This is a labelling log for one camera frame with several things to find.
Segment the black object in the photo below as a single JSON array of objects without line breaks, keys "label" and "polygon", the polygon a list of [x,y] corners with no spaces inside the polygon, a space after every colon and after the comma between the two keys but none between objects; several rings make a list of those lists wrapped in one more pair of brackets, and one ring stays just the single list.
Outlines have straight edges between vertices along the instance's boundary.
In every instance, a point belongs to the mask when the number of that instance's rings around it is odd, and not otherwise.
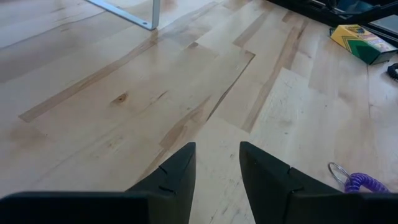
[{"label": "black object", "polygon": [[[241,142],[239,160],[257,224],[397,223],[397,194],[343,194]],[[0,223],[186,224],[195,143],[126,192],[26,192],[0,200]]]},{"label": "black object", "polygon": [[239,160],[257,224],[398,221],[398,194],[343,194],[248,142]]},{"label": "black object", "polygon": [[188,223],[195,143],[125,192],[23,192],[0,201],[0,223]]},{"label": "black object", "polygon": [[328,26],[359,24],[368,31],[398,47],[397,31],[373,24],[373,21],[398,13],[398,1],[383,6],[374,6],[366,12],[340,12],[334,9],[333,1],[268,0],[291,11],[307,16]]},{"label": "black object", "polygon": [[398,69],[398,63],[395,63],[395,64],[391,65],[391,66],[388,67],[388,69],[387,69],[387,74],[388,74],[391,78],[393,78],[394,80],[398,80],[397,69]]}]

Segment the yellow box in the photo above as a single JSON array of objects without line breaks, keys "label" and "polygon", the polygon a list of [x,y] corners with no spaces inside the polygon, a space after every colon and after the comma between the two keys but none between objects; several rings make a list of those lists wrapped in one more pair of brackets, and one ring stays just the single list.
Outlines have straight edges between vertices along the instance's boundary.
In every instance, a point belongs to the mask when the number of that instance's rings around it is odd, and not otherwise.
[{"label": "yellow box", "polygon": [[386,62],[398,51],[359,25],[339,25],[331,38],[368,65]]}]

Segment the wooden floor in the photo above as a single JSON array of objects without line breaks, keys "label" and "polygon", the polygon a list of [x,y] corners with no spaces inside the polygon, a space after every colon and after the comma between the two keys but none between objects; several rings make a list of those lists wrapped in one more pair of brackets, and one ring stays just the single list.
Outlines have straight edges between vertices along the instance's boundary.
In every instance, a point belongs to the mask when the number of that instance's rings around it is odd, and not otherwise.
[{"label": "wooden floor", "polygon": [[368,67],[262,0],[161,1],[153,32],[84,0],[0,2],[0,195],[126,190],[189,141],[191,223],[254,223],[240,141],[333,187],[330,161],[398,190],[398,57]]}]

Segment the purple coiled keychain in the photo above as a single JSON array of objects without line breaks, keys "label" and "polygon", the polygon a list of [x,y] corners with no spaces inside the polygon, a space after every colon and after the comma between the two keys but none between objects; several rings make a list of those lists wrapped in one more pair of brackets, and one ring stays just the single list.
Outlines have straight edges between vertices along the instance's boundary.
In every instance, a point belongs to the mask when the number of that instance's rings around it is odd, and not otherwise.
[{"label": "purple coiled keychain", "polygon": [[[340,178],[338,178],[335,175],[335,173],[332,171],[331,166],[335,166],[338,170],[340,170],[347,177],[347,180],[343,182]],[[354,173],[349,175],[344,168],[342,168],[338,164],[335,164],[334,162],[329,162],[328,168],[332,176],[335,178],[335,180],[337,180],[339,184],[344,186],[345,193],[359,192],[359,188],[361,186],[366,187],[367,189],[369,189],[371,192],[374,193],[390,192],[384,184],[382,184],[380,181],[376,180],[375,178],[367,174]]]}]

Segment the black cable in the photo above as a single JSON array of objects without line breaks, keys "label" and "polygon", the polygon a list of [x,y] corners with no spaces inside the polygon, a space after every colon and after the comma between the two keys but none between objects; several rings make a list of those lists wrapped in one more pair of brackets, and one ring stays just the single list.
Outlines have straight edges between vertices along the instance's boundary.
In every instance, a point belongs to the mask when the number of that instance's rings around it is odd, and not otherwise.
[{"label": "black cable", "polygon": [[387,69],[387,74],[393,78],[395,81],[398,81],[398,63],[395,63],[393,65],[391,65],[390,67],[388,67]]}]

